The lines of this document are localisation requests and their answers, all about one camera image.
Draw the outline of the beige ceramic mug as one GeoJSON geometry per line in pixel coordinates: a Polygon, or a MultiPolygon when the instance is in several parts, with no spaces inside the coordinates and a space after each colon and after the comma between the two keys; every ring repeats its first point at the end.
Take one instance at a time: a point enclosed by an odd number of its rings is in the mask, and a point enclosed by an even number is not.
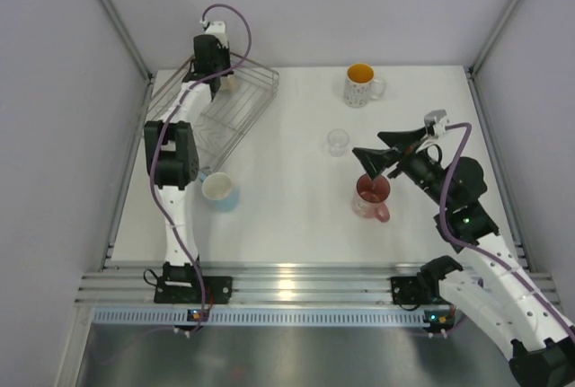
{"type": "Polygon", "coordinates": [[[223,23],[223,34],[221,40],[223,46],[223,56],[225,58],[225,69],[227,70],[227,72],[221,76],[221,89],[224,91],[235,92],[238,89],[239,82],[232,69],[229,39],[225,23],[223,23]]]}

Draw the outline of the pink cartoon mug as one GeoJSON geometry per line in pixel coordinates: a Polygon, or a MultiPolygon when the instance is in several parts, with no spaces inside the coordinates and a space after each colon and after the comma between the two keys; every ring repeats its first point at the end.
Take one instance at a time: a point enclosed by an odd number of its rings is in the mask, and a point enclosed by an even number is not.
{"type": "Polygon", "coordinates": [[[390,194],[391,186],[387,178],[378,176],[372,180],[365,173],[357,180],[351,208],[359,217],[387,223],[390,212],[385,202],[390,194]]]}

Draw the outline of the white mug orange inside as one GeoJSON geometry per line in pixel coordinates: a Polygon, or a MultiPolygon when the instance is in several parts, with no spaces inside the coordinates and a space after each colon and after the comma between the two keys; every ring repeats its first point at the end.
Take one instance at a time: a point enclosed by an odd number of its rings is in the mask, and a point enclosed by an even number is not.
{"type": "Polygon", "coordinates": [[[370,101],[379,100],[385,93],[386,83],[377,78],[372,66],[353,64],[347,69],[343,100],[351,108],[362,108],[370,101]]]}

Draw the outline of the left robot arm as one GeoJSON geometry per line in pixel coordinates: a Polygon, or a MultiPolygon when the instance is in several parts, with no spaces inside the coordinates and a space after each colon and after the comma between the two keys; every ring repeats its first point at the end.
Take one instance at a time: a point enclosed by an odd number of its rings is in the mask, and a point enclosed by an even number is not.
{"type": "Polygon", "coordinates": [[[199,154],[192,125],[220,90],[231,67],[225,34],[194,38],[194,57],[181,88],[160,118],[144,126],[146,168],[152,197],[166,228],[165,262],[191,266],[199,252],[187,218],[192,182],[199,175],[199,154]]]}

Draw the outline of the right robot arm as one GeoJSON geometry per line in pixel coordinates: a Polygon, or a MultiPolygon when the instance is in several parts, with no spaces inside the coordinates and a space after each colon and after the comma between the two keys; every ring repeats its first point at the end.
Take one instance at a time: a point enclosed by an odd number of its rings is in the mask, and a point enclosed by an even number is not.
{"type": "Polygon", "coordinates": [[[454,255],[424,264],[422,296],[463,313],[499,349],[521,386],[567,386],[574,381],[574,323],[543,295],[509,251],[483,208],[481,165],[459,146],[452,162],[431,156],[436,138],[426,128],[381,132],[384,149],[352,150],[369,179],[406,176],[438,205],[434,221],[454,255]]]}

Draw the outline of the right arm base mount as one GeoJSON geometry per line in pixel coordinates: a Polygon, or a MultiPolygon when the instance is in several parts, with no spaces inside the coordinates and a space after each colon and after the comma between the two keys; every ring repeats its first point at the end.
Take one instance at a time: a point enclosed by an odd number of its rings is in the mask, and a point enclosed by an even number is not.
{"type": "Polygon", "coordinates": [[[414,276],[391,277],[395,305],[414,311],[422,305],[447,304],[439,294],[439,282],[463,266],[450,256],[441,256],[420,267],[414,276]]]}

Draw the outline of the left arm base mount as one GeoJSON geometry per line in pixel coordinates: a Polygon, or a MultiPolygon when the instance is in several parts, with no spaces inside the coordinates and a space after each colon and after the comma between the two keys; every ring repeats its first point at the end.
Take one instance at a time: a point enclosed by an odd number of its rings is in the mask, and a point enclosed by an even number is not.
{"type": "Polygon", "coordinates": [[[144,281],[155,289],[154,302],[159,304],[227,304],[232,296],[233,278],[230,276],[203,276],[205,291],[201,291],[198,275],[189,263],[173,266],[165,262],[162,273],[152,269],[143,273],[144,281]]]}

